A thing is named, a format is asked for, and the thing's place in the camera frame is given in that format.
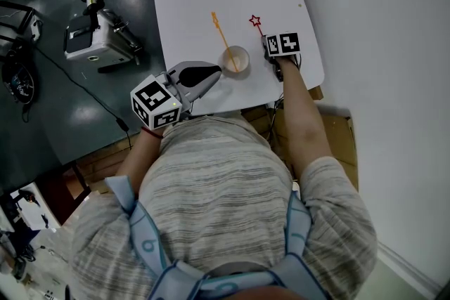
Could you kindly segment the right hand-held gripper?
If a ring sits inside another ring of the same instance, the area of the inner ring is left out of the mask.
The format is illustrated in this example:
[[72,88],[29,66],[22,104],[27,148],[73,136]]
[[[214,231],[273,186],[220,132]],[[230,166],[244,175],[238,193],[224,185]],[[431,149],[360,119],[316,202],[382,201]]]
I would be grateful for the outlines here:
[[262,46],[264,58],[272,66],[278,81],[283,81],[283,73],[277,58],[287,58],[295,64],[297,69],[300,69],[301,53],[298,33],[265,34],[262,36]]

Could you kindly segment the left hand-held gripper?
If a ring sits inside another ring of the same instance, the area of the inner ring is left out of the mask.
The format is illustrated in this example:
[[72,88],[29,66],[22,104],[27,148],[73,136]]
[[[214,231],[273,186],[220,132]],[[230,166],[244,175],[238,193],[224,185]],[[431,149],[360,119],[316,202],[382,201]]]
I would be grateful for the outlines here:
[[193,103],[220,79],[220,66],[204,61],[184,61],[157,76],[149,75],[130,92],[131,107],[150,130],[188,117]]

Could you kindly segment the red star stirrer stick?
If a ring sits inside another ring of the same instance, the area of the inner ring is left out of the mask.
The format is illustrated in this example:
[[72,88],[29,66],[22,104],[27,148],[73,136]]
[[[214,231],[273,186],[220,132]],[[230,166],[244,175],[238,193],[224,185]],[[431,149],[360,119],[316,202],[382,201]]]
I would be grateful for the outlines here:
[[256,27],[258,29],[260,36],[263,37],[264,35],[263,35],[262,29],[261,29],[262,24],[261,24],[260,17],[258,17],[256,15],[252,15],[252,17],[249,19],[249,21],[252,23],[253,27]]

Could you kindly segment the white mug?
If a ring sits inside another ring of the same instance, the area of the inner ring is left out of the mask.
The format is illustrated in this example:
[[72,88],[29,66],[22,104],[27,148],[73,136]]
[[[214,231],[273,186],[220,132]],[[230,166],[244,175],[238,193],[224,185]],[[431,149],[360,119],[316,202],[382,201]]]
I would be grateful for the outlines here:
[[248,76],[250,57],[241,46],[230,46],[218,59],[218,65],[226,77],[241,79]]

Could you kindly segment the orange star stirrer stick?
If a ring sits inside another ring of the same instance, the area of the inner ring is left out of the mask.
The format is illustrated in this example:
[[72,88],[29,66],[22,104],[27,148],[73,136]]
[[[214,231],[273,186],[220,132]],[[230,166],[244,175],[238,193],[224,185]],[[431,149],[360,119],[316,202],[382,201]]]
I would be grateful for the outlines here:
[[232,54],[232,52],[231,52],[231,50],[230,50],[230,48],[229,48],[228,42],[227,42],[227,40],[226,40],[226,38],[225,38],[225,36],[224,36],[224,33],[223,33],[222,29],[221,29],[219,20],[218,20],[218,18],[217,18],[217,14],[216,14],[214,11],[212,11],[212,12],[211,12],[211,16],[212,16],[212,22],[214,23],[214,26],[215,26],[215,27],[217,28],[217,30],[219,31],[220,36],[221,36],[221,38],[222,38],[222,41],[224,42],[224,45],[225,45],[225,47],[226,47],[226,52],[227,52],[227,54],[228,54],[228,56],[229,56],[229,59],[231,60],[231,62],[232,62],[232,64],[233,64],[234,70],[235,70],[235,72],[238,72],[238,67],[237,67],[236,62],[235,62],[235,60],[234,60],[233,54]]

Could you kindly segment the person's right forearm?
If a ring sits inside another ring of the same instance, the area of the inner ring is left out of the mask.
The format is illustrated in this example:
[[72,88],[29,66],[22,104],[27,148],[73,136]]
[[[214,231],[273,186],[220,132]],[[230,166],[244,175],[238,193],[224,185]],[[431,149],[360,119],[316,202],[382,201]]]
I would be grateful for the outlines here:
[[278,58],[283,74],[283,109],[288,149],[295,173],[315,160],[332,155],[319,110],[300,71],[288,58]]

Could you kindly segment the person's left forearm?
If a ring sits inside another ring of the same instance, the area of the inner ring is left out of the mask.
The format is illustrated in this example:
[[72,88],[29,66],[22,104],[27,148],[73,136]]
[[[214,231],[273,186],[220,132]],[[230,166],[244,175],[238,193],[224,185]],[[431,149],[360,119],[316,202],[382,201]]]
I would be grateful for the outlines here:
[[164,131],[164,128],[151,131],[143,127],[134,146],[115,174],[116,176],[128,177],[135,196],[139,194],[147,171],[159,157]]

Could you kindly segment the silver hard case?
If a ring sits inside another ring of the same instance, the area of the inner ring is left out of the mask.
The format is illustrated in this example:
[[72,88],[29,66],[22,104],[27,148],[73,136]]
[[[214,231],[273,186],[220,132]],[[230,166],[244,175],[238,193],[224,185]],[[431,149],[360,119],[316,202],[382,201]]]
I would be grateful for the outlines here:
[[100,73],[130,62],[139,65],[143,45],[128,28],[129,23],[109,9],[98,11],[96,17],[97,27],[87,15],[69,21],[63,46],[66,59],[88,63]]

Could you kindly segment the grey striped shirt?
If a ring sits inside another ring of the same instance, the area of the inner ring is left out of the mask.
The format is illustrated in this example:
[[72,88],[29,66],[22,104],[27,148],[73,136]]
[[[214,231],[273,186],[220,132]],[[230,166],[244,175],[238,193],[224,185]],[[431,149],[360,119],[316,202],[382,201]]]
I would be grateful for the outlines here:
[[[264,269],[283,258],[292,188],[288,168],[248,122],[203,117],[165,134],[139,201],[171,260],[206,272],[232,261]],[[361,197],[331,156],[306,167],[300,196],[312,217],[302,258],[334,299],[353,299],[378,247]],[[79,300],[145,300],[155,283],[132,249],[129,216],[114,195],[83,206],[70,267]]]

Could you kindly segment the large flat cardboard sheet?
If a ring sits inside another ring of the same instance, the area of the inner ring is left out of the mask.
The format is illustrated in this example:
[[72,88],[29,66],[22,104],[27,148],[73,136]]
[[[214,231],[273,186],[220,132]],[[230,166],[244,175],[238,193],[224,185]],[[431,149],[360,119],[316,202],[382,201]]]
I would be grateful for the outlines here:
[[[342,165],[351,184],[359,190],[356,143],[350,117],[321,114],[326,136],[334,158]],[[297,180],[288,150],[284,110],[277,110],[271,130],[273,151],[281,158],[292,177]]]

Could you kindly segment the dark brown cabinet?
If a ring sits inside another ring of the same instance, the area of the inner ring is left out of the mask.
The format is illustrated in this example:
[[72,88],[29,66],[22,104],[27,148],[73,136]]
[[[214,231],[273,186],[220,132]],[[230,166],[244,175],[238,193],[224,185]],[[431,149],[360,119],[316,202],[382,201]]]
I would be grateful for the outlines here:
[[76,162],[39,176],[35,183],[53,216],[63,225],[91,193]]

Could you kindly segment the round black bag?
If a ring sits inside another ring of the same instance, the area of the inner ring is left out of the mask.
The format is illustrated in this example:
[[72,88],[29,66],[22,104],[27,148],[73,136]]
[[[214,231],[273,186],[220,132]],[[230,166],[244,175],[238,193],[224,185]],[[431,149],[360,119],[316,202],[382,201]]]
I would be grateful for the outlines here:
[[33,69],[22,61],[17,51],[10,50],[0,63],[1,78],[9,93],[16,102],[29,105],[35,98],[37,85],[34,79]]

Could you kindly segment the white power strip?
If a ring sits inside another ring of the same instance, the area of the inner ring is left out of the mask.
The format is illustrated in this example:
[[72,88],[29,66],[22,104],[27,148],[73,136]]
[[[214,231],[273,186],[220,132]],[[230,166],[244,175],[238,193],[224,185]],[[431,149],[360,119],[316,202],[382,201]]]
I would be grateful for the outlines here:
[[32,33],[31,40],[33,42],[37,42],[39,40],[39,38],[41,36],[42,25],[43,25],[43,23],[41,20],[35,20],[31,24],[31,26],[30,26],[31,33]]

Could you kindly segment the white box with black figures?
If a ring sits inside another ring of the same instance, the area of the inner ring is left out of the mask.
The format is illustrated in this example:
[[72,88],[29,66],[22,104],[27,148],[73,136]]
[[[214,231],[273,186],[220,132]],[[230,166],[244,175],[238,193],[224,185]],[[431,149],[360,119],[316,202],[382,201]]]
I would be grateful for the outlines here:
[[10,196],[16,204],[19,214],[31,230],[61,227],[35,183],[30,183],[12,192]]

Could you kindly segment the black metal frame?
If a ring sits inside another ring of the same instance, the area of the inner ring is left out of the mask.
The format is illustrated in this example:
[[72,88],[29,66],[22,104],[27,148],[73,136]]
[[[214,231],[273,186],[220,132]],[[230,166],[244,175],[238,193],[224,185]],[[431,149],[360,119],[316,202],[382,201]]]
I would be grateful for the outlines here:
[[35,36],[35,10],[26,5],[0,0],[0,44]]

